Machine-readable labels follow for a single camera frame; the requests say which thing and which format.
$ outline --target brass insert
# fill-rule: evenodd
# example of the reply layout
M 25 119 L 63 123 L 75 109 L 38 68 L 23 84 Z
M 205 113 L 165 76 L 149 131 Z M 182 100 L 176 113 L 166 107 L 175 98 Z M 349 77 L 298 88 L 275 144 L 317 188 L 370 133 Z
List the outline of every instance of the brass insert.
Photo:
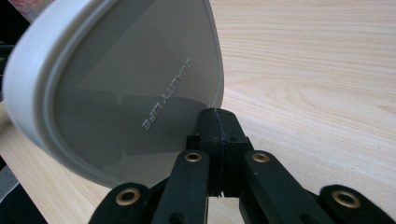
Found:
M 264 153 L 260 153 L 260 152 L 254 153 L 251 156 L 251 158 L 257 162 L 268 162 L 270 160 L 270 158 L 267 155 L 265 155 Z
M 116 197 L 116 203 L 121 206 L 131 205 L 136 203 L 140 198 L 139 189 L 130 188 L 123 189 Z
M 344 190 L 334 191 L 332 197 L 336 202 L 348 208 L 359 208 L 361 206 L 361 201 L 358 197 Z
M 195 152 L 191 152 L 188 153 L 184 159 L 186 159 L 186 161 L 190 161 L 190 162 L 196 162 L 196 161 L 200 161 L 202 159 L 201 154 L 195 153 Z

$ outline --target hole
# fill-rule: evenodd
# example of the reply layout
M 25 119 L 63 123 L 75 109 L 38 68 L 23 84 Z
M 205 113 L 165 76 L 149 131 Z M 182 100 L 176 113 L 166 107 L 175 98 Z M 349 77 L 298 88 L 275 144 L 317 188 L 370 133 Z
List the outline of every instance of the hole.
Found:
M 184 157 L 184 159 L 186 159 L 186 161 L 196 162 L 196 161 L 200 161 L 202 159 L 202 156 L 201 156 L 201 154 L 191 152 L 191 153 L 187 154 Z
M 122 194 L 122 196 L 121 196 L 123 201 L 132 200 L 133 197 L 134 197 L 134 193 L 133 192 L 126 192 L 126 193 Z
M 121 206 L 131 205 L 136 203 L 140 198 L 139 189 L 131 188 L 131 189 L 123 189 L 117 194 L 116 203 Z
M 344 190 L 333 191 L 332 197 L 336 202 L 348 208 L 359 208 L 361 206 L 361 201 L 358 197 Z
M 182 213 L 176 212 L 169 217 L 169 223 L 171 224 L 183 224 L 185 221 L 186 216 L 184 216 Z
M 310 214 L 301 214 L 300 215 L 300 220 L 304 223 L 304 224 L 319 224 L 319 220 L 310 215 Z
M 270 158 L 263 153 L 254 153 L 251 157 L 257 162 L 268 162 L 270 160 Z

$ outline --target wooden surface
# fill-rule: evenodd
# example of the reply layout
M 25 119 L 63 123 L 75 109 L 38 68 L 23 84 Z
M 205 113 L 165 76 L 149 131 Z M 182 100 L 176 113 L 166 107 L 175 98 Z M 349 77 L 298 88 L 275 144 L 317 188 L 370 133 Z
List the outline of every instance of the wooden surface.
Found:
M 223 108 L 303 187 L 342 184 L 396 218 L 396 1 L 212 0 Z M 0 153 L 49 223 L 86 223 L 108 189 L 16 131 L 0 105 Z M 210 200 L 209 223 L 241 223 Z

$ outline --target white plastic rim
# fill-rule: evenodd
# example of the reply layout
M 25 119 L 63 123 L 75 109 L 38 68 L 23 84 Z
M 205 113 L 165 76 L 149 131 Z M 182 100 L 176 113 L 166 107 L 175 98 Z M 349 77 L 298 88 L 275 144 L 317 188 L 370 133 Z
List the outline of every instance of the white plastic rim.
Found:
M 223 71 L 207 0 L 55 1 L 13 50 L 11 120 L 75 173 L 107 187 L 166 178 Z

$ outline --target black clamp arm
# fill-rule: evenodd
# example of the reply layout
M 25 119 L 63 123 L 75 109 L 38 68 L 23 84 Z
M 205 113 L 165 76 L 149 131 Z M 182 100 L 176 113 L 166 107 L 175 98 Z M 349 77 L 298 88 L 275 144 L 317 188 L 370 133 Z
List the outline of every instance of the black clamp arm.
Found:
M 395 223 L 354 189 L 305 190 L 272 154 L 253 149 L 230 111 L 204 110 L 198 127 L 167 179 L 116 187 L 90 223 L 206 223 L 207 198 L 221 195 L 240 199 L 245 223 Z

